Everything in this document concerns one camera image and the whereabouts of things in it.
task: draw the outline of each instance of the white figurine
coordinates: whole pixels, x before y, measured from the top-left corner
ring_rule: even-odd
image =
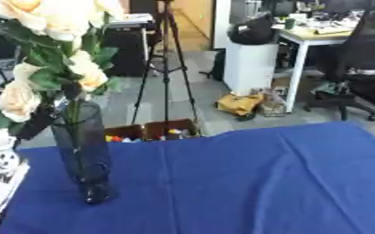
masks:
[[[17,170],[21,160],[14,151],[16,138],[9,135],[7,129],[0,130],[0,175],[11,177]]]

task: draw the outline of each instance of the desk leg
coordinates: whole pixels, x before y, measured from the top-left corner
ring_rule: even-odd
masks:
[[[142,40],[144,43],[145,62],[147,62],[149,59],[149,47],[147,45],[147,32],[145,27],[142,28]]]
[[[287,112],[292,112],[295,106],[295,96],[297,95],[298,85],[300,79],[303,75],[303,69],[305,66],[305,58],[307,56],[309,45],[307,43],[300,44],[298,49],[297,59],[295,61],[295,69],[293,71],[293,76],[290,81],[290,87],[286,100],[286,110]]]

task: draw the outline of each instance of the yellow object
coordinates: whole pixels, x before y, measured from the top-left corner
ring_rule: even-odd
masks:
[[[262,103],[263,100],[264,95],[261,93],[244,97],[229,94],[218,101],[218,108],[221,111],[243,116],[251,113],[254,107]]]

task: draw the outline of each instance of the chair wheel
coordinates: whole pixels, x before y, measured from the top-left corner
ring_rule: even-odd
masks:
[[[368,121],[375,122],[375,115],[370,115]]]

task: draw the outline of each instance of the vase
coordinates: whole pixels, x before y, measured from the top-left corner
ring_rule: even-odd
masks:
[[[85,202],[99,204],[110,195],[111,158],[101,110],[89,101],[73,101],[52,125],[62,162]]]

